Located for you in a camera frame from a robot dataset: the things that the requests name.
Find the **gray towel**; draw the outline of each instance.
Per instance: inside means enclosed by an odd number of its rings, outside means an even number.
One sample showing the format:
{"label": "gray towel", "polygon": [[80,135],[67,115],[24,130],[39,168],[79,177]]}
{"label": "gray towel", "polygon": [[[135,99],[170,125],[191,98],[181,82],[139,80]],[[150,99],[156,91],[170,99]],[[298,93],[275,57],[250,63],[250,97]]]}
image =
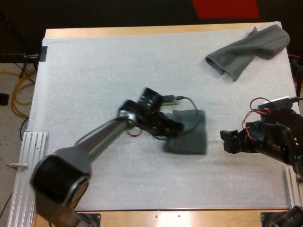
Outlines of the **gray towel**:
{"label": "gray towel", "polygon": [[205,60],[221,75],[228,73],[236,81],[255,56],[271,59],[289,44],[289,35],[278,25],[261,31],[256,27],[248,37],[223,47]]}

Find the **dark gray cloth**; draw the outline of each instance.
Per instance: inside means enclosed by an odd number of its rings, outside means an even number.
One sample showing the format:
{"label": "dark gray cloth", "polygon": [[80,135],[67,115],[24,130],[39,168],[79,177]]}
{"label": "dark gray cloth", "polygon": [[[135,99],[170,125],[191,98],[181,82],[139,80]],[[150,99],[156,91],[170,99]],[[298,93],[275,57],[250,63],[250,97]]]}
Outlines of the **dark gray cloth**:
{"label": "dark gray cloth", "polygon": [[[173,114],[168,114],[167,116],[177,122],[183,123],[184,131],[192,129],[197,121],[195,110],[174,110]],[[184,136],[168,138],[164,144],[164,151],[188,155],[205,155],[205,112],[199,110],[198,126],[193,131]]]}
{"label": "dark gray cloth", "polygon": [[279,25],[261,31],[256,27],[248,37],[223,47],[205,60],[221,75],[228,73],[236,81],[255,56],[271,59],[289,44],[289,35]]}

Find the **floor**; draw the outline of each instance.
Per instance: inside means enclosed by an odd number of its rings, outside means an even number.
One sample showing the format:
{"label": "floor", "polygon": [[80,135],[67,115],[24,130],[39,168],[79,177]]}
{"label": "floor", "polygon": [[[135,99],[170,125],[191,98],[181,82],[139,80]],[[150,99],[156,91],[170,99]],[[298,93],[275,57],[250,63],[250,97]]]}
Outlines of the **floor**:
{"label": "floor", "polygon": [[[32,65],[28,65],[27,69],[31,70]],[[0,63],[0,72],[15,72],[20,73],[21,69],[13,63]],[[1,75],[0,74],[0,92],[11,94],[15,84],[18,81],[18,77]],[[21,102],[31,100],[34,87],[26,88],[18,95],[18,99]],[[20,108],[20,110],[29,114],[30,106]],[[300,104],[300,112],[303,113],[303,103]],[[20,126],[24,119],[15,116],[10,108],[10,99],[8,106],[0,106],[0,210],[3,209],[6,201],[13,190],[15,180],[15,170],[6,166],[7,163],[16,163],[19,159],[19,153],[21,148],[21,139],[19,135]],[[10,201],[8,202],[2,217],[0,218],[0,226],[6,226],[7,218],[9,215]]]}

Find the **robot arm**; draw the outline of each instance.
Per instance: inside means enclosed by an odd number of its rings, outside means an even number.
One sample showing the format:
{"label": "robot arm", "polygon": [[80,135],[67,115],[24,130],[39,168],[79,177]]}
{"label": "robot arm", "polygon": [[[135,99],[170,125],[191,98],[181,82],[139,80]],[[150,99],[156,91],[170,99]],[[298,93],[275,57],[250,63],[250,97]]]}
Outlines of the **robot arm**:
{"label": "robot arm", "polygon": [[220,131],[224,150],[229,153],[262,153],[291,165],[303,176],[303,117],[291,109],[299,99],[284,98],[258,106],[269,111],[260,121],[249,122],[238,132]]}
{"label": "robot arm", "polygon": [[89,214],[74,211],[91,177],[91,163],[124,131],[138,126],[154,136],[177,136],[183,124],[160,112],[163,97],[146,88],[138,102],[126,101],[116,119],[82,137],[75,146],[41,159],[31,184],[36,211],[56,227],[98,227]]}

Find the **red wire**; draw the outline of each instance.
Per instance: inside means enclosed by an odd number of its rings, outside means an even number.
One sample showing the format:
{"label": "red wire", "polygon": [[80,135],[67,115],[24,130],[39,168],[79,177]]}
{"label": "red wire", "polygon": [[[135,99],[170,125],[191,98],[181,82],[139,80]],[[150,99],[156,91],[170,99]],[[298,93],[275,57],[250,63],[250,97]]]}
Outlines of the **red wire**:
{"label": "red wire", "polygon": [[[246,126],[246,118],[247,118],[252,112],[253,112],[253,111],[250,110],[250,111],[248,111],[248,113],[246,114],[246,116],[245,116],[245,118],[244,118],[244,125],[245,125],[245,130],[246,130],[246,133],[247,133],[248,138],[249,138],[250,140],[256,140],[256,139],[254,139],[254,138],[252,138],[252,137],[250,136],[250,132],[248,131],[248,128],[247,128],[247,126]],[[259,114],[265,114],[264,112],[262,112],[262,111],[260,111],[260,110],[257,110],[257,111],[255,111],[255,112],[257,112],[257,113],[259,113]]]}
{"label": "red wire", "polygon": [[268,109],[268,108],[263,108],[263,110],[266,110],[266,111],[270,112],[270,109]]}
{"label": "red wire", "polygon": [[140,131],[138,132],[138,134],[132,134],[129,131],[126,131],[127,135],[131,136],[131,137],[137,137],[140,136],[142,134],[143,130],[140,129]]}
{"label": "red wire", "polygon": [[301,58],[300,55],[296,55],[296,54],[289,54],[288,57],[291,57],[291,58],[296,58],[296,59],[299,59]]}

